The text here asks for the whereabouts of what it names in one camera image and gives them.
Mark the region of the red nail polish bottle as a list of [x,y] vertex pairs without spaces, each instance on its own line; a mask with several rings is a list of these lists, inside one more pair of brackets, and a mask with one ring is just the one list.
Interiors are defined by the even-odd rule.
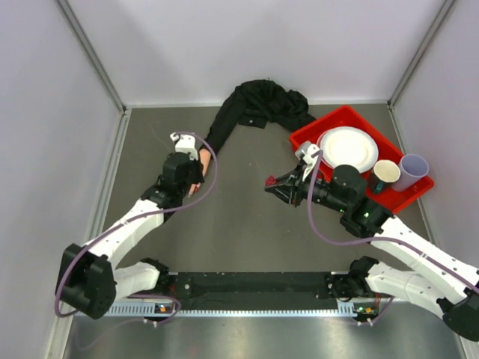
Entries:
[[266,178],[266,181],[265,181],[266,188],[272,188],[273,186],[276,186],[277,184],[278,184],[278,181],[274,176],[269,176]]

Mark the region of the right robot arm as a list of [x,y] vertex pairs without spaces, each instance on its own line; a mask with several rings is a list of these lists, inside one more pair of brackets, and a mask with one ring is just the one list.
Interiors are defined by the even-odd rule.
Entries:
[[270,176],[264,189],[292,206],[305,200],[339,212],[341,225],[355,237],[353,245],[368,243],[409,268],[398,271],[379,260],[357,260],[349,273],[356,295],[378,292],[408,301],[438,316],[459,336],[478,341],[478,268],[447,254],[368,198],[366,181],[353,166],[341,165],[324,180],[300,163],[284,176]]

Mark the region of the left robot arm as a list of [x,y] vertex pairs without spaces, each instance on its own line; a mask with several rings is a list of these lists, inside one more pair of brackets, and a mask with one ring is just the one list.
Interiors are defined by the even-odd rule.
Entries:
[[162,265],[141,260],[119,268],[121,260],[151,231],[175,212],[187,209],[184,198],[193,185],[204,181],[203,165],[196,150],[170,153],[157,181],[109,229],[83,245],[71,244],[61,258],[55,288],[55,313],[60,304],[92,319],[104,316],[115,301],[147,290],[159,297],[169,290]]

